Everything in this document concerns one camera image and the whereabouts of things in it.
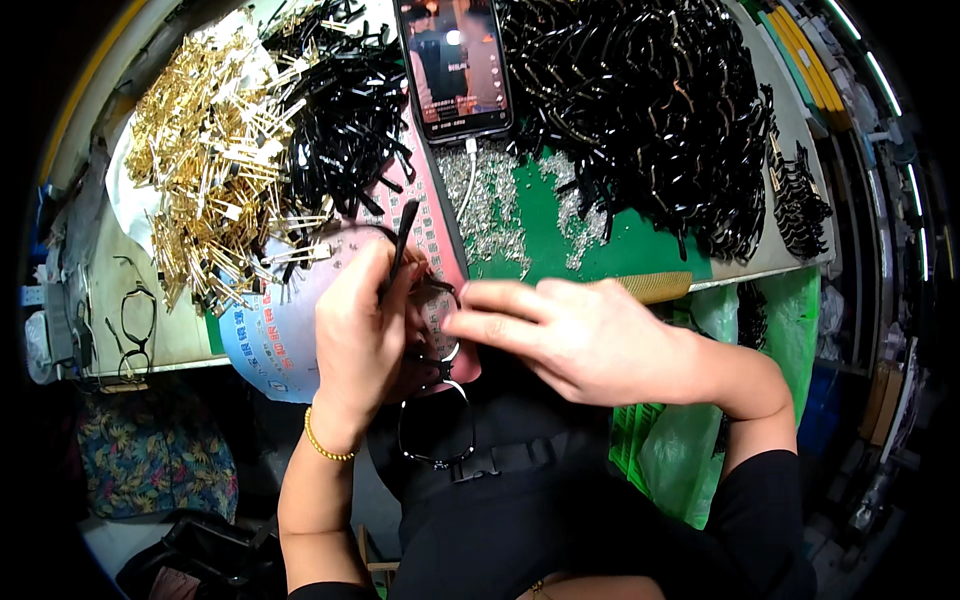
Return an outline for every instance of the workbench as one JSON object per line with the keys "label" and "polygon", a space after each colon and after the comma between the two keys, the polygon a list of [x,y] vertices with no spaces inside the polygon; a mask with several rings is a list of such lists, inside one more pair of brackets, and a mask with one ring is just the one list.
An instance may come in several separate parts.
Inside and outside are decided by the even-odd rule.
{"label": "workbench", "polygon": [[[272,7],[279,3],[257,4],[257,13],[262,15],[271,13]],[[790,80],[789,74],[785,72],[785,66],[782,64],[780,57],[772,52],[763,40],[746,11],[733,1],[728,1],[727,5],[732,18],[743,32],[744,45],[751,50],[757,82],[769,84],[774,88],[774,107],[780,128],[780,146],[783,148],[784,157],[786,159],[794,158],[794,142],[800,141],[809,150],[809,168],[813,178],[821,193],[824,194],[825,200],[829,201],[829,190],[816,156],[813,139],[804,120],[802,107],[798,104],[799,96],[795,90],[791,90],[791,86],[794,84]],[[365,18],[371,22],[372,29],[378,28],[381,22],[387,22],[392,29],[394,28],[393,8],[389,0],[371,0],[367,3],[367,7]],[[824,223],[825,239],[829,247],[828,252],[817,256],[815,259],[802,261],[786,250],[774,218],[774,192],[769,175],[766,172],[764,173],[764,179],[767,196],[766,220],[762,239],[754,258],[747,264],[740,264],[735,261],[707,260],[702,257],[705,264],[708,262],[709,268],[700,269],[697,272],[699,276],[695,275],[690,291],[785,273],[811,264],[828,263],[834,259],[836,252],[834,249],[834,227],[831,220]],[[525,180],[519,180],[517,183],[518,190],[521,192],[519,199],[521,206],[523,202],[522,190],[525,189],[526,183]],[[634,235],[625,235],[630,225],[634,226],[634,234],[637,233],[637,229],[646,228],[643,231],[644,235],[652,236],[651,239],[659,238],[657,243],[660,250],[657,251],[657,254],[660,259],[650,262],[650,264],[656,266],[650,270],[640,270],[640,272],[605,272],[600,276],[642,275],[643,273],[656,271],[684,270],[684,263],[680,261],[679,256],[677,255],[676,260],[673,259],[673,255],[677,253],[677,244],[673,236],[669,232],[653,232],[649,223],[640,219],[635,213],[618,215],[614,219],[612,242],[605,247],[588,250],[585,255],[585,262],[589,260],[603,262],[604,252],[609,255],[611,252],[622,250],[625,245],[630,243],[630,239]],[[694,245],[688,245],[688,247],[690,249],[695,248]],[[90,368],[84,371],[85,375],[110,376],[117,374],[120,353],[113,335],[106,326],[105,317],[110,317],[112,322],[118,324],[120,302],[124,294],[133,289],[136,271],[122,261],[113,258],[115,255],[125,255],[133,260],[146,279],[144,284],[157,297],[156,331],[147,346],[147,351],[153,357],[152,370],[154,372],[229,364],[229,360],[223,353],[218,327],[211,316],[198,315],[188,298],[181,298],[171,312],[167,313],[164,310],[164,306],[160,302],[162,290],[156,279],[156,269],[152,266],[149,255],[124,234],[112,211],[107,206],[101,220],[96,250],[88,268],[91,303],[89,324],[93,330],[98,360],[95,360]],[[556,260],[561,263],[562,267],[564,257],[561,255]],[[664,268],[664,264],[673,266]],[[507,275],[518,276],[518,265],[516,270],[516,274]],[[491,276],[494,271],[494,269],[485,267],[484,276]],[[474,268],[471,268],[471,273],[474,276],[476,275]],[[574,280],[584,280],[576,272],[562,275]],[[131,349],[129,342],[123,338],[122,333],[120,337],[124,349]]]}

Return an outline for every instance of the fluorescent light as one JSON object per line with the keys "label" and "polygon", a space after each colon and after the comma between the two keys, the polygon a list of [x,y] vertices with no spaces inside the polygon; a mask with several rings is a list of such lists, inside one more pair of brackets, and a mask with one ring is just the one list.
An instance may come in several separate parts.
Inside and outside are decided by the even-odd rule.
{"label": "fluorescent light", "polygon": [[843,22],[847,25],[847,28],[850,30],[850,33],[853,34],[853,37],[856,37],[857,39],[861,39],[860,32],[858,32],[856,28],[853,26],[853,21],[851,21],[850,18],[847,16],[847,14],[843,12],[843,9],[840,8],[840,5],[837,4],[834,0],[827,0],[827,2],[833,7],[836,13],[840,15],[840,18],[843,19]]}
{"label": "fluorescent light", "polygon": [[920,188],[917,187],[917,174],[913,172],[913,165],[906,165],[906,170],[910,172],[910,185],[913,187],[913,199],[917,201],[917,216],[924,216],[924,208],[920,206]]}
{"label": "fluorescent light", "polygon": [[883,89],[887,92],[887,98],[890,98],[890,104],[893,105],[894,112],[898,117],[902,117],[903,111],[900,110],[900,103],[897,102],[897,96],[894,95],[894,88],[891,87],[890,82],[887,81],[887,76],[883,74],[883,69],[881,69],[879,63],[876,62],[873,52],[867,53],[867,60],[870,61],[870,65],[876,72],[876,77],[880,79],[880,82],[883,84]]}
{"label": "fluorescent light", "polygon": [[930,269],[927,267],[927,258],[926,258],[926,228],[920,228],[920,254],[924,257],[924,281],[929,281],[930,279]]}

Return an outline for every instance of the hand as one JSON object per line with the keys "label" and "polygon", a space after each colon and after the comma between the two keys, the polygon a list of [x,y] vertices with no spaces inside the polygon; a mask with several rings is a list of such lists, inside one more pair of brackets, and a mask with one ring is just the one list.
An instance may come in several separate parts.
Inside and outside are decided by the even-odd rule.
{"label": "hand", "polygon": [[697,336],[658,320],[612,279],[591,286],[544,279],[536,289],[472,281],[461,302],[465,309],[444,321],[444,333],[517,354],[571,402],[701,400]]}
{"label": "hand", "polygon": [[370,242],[317,301],[320,390],[311,426],[331,452],[355,449],[396,380],[409,336],[407,295],[423,275],[426,260],[419,251],[408,250],[406,264],[380,303],[377,290],[390,273],[394,254],[387,240]]}

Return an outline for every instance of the black clothing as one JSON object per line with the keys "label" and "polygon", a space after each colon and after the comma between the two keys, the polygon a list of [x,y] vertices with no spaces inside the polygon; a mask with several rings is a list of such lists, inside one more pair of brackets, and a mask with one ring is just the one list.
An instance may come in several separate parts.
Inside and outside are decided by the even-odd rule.
{"label": "black clothing", "polygon": [[[397,459],[397,407],[381,411],[368,444],[381,478],[403,507],[403,557],[391,600],[513,600],[555,572],[646,575],[667,598],[813,597],[815,575],[801,549],[795,454],[765,452],[736,468],[717,489],[706,530],[697,531],[665,516],[632,484],[607,471],[610,411],[572,405],[529,372],[495,367],[505,360],[502,355],[484,358],[484,375],[466,386],[478,453],[485,443],[489,448],[556,440],[566,431],[563,456],[544,467],[446,483],[449,471]],[[404,444],[420,442],[420,453],[441,458],[461,451],[462,441],[444,433],[462,433],[467,423],[451,398],[440,393],[412,400],[408,411],[415,403],[425,410],[420,417],[404,417],[404,427],[411,421],[421,426],[403,432]],[[372,589],[330,583],[290,596],[375,597]]]}

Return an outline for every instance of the woman's right hand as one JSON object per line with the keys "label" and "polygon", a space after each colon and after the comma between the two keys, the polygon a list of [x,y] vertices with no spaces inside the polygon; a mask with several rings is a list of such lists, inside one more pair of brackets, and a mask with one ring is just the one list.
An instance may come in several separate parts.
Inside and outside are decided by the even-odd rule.
{"label": "woman's right hand", "polygon": [[622,406],[709,401],[699,341],[664,324],[613,279],[472,281],[444,333],[518,355],[571,402]]}

